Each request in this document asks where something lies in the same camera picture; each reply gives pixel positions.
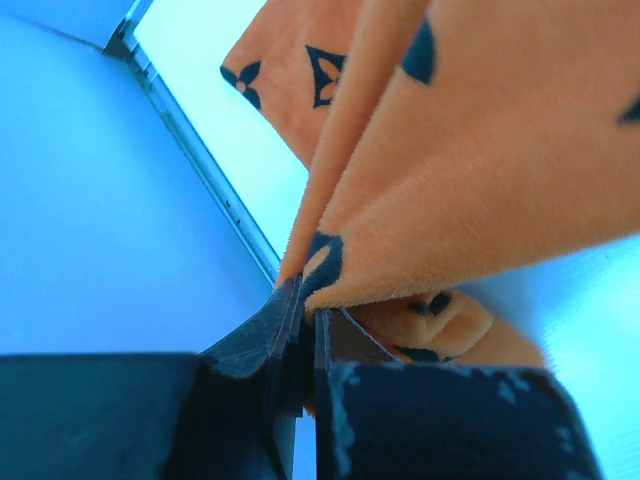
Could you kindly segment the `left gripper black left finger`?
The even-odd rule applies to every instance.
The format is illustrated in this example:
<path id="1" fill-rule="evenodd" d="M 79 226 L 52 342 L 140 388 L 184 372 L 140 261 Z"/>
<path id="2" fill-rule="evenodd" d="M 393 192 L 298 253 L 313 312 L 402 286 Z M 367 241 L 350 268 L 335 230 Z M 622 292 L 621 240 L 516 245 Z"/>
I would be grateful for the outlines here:
<path id="1" fill-rule="evenodd" d="M 288 479 L 298 279 L 199 354 L 1 360 L 5 479 Z"/>

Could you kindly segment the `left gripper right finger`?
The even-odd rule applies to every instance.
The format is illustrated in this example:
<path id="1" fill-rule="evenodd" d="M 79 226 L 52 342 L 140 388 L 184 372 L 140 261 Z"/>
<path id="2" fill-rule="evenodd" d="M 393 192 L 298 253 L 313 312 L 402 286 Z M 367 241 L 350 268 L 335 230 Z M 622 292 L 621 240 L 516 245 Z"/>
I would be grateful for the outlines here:
<path id="1" fill-rule="evenodd" d="M 407 365 L 343 311 L 315 316 L 321 479 L 598 479 L 574 402 L 546 371 Z"/>

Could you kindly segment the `orange patterned pillowcase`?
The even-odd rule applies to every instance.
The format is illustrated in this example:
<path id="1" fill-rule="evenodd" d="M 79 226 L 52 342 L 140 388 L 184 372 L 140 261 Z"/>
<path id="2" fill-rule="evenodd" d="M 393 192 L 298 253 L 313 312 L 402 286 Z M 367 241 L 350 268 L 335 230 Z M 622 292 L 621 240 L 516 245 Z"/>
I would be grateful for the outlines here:
<path id="1" fill-rule="evenodd" d="M 269 1 L 221 73 L 309 173 L 279 280 L 405 362 L 542 366 L 456 286 L 639 229 L 635 1 Z"/>

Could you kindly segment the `aluminium frame rail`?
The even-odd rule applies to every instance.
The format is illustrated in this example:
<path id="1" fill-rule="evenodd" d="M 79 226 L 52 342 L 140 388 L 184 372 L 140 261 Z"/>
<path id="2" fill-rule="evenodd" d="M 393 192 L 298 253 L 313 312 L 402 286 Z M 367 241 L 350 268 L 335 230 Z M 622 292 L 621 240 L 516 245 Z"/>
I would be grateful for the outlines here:
<path id="1" fill-rule="evenodd" d="M 120 21 L 103 53 L 124 61 L 205 189 L 217 203 L 256 264 L 273 284 L 280 259 L 245 206 L 213 154 L 158 73 L 135 29 L 151 7 L 150 0 L 135 0 Z"/>

